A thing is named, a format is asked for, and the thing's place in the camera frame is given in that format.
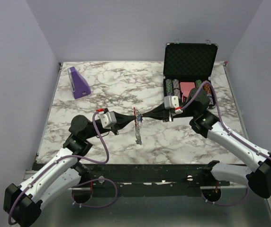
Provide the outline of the key with blue label tag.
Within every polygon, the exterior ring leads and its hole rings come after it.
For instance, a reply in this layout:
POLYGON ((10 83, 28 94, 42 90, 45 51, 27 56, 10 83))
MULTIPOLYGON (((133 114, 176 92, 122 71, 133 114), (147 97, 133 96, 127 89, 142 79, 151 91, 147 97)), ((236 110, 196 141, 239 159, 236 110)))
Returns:
POLYGON ((143 118, 142 118, 142 116, 141 115, 139 115, 139 116, 137 116, 137 118, 136 118, 138 121, 142 121, 143 120, 143 118))

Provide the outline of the red handled metal key holder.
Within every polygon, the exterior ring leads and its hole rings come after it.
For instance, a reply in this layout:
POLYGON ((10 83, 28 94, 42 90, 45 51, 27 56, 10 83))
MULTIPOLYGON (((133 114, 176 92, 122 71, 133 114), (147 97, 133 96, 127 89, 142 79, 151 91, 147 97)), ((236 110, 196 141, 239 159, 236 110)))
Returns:
POLYGON ((134 111, 134 116, 135 116, 135 138, 136 138, 135 142, 138 145, 142 145, 142 139, 141 139, 141 134, 140 134, 140 124, 142 122, 136 119, 137 116, 139 115, 142 116, 142 114, 135 107, 133 107, 133 111, 134 111))

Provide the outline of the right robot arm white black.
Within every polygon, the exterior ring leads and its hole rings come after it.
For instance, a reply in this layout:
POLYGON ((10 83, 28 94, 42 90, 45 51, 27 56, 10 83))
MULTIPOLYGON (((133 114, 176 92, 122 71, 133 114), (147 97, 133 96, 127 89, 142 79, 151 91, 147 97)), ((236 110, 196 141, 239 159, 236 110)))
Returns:
POLYGON ((238 157, 246 165, 239 167, 219 161, 208 164, 202 173, 202 181, 213 185, 217 181, 228 181, 248 186, 262 198, 271 196, 271 152, 254 145, 228 128, 220 115, 208 110, 209 97, 203 89, 194 88, 185 103, 177 96, 164 97, 164 103, 143 114, 157 120, 191 117, 190 126, 197 133, 212 140, 238 157))

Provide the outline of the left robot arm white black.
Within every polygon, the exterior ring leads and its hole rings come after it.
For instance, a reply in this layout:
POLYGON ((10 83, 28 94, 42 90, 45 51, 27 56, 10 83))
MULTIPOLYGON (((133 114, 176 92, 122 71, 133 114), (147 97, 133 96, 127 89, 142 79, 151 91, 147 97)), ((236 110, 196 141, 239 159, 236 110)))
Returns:
POLYGON ((62 191, 85 186, 89 181, 81 159, 104 165, 109 161, 109 150, 102 137, 103 133, 118 131, 134 121, 134 115, 124 115, 98 109, 89 120, 84 115, 72 119, 70 136, 56 155, 36 174, 19 185, 11 184, 5 190, 3 209, 8 213, 8 223, 21 227, 31 226, 40 216, 43 206, 56 198, 62 191), (97 161, 87 158, 92 147, 88 139, 98 137, 106 152, 106 159, 97 161))

